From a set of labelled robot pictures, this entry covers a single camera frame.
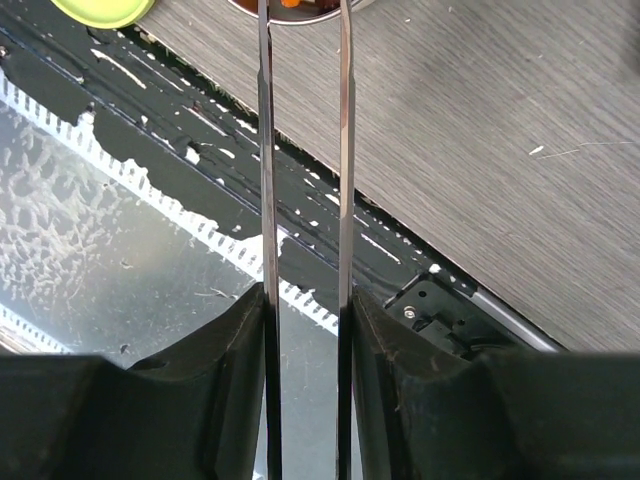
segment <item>yellow lid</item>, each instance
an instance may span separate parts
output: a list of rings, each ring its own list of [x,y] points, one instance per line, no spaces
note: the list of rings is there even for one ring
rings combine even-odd
[[[140,20],[154,0],[51,0],[74,20],[93,28],[121,28]]]

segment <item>glass surface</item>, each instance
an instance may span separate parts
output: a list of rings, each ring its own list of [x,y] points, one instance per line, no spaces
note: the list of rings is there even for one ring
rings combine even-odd
[[[0,344],[128,367],[225,311],[261,275],[234,241],[110,158],[0,70]],[[334,476],[335,317],[281,284],[285,478]],[[255,479],[265,476],[264,408]],[[362,478],[354,448],[354,478]]]

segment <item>screw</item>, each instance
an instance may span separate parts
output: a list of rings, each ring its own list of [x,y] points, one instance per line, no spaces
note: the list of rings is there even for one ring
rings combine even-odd
[[[404,316],[409,320],[416,318],[416,309],[412,306],[404,307]]]

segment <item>metal rod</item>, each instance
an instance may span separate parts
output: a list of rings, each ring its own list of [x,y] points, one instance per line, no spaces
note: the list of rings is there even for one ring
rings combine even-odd
[[[355,94],[351,0],[340,0],[340,254],[336,478],[351,479]]]
[[[471,303],[489,314],[508,332],[512,333],[530,347],[547,353],[566,351],[566,348],[561,344],[545,334],[536,325],[521,317],[502,300],[484,288],[478,288],[470,300]]]
[[[282,414],[280,398],[280,308],[276,220],[273,118],[273,74],[268,0],[258,0],[258,114],[262,197],[262,241],[265,308],[265,373],[267,401],[267,477],[282,479]]]

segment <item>gray wood grain surface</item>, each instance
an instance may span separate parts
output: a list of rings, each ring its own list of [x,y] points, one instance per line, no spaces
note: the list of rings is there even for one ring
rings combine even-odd
[[[640,75],[624,0],[377,0],[355,21],[357,186],[574,349],[640,348]],[[142,25],[256,108],[256,22]],[[276,125],[338,165],[335,21],[274,30]]]

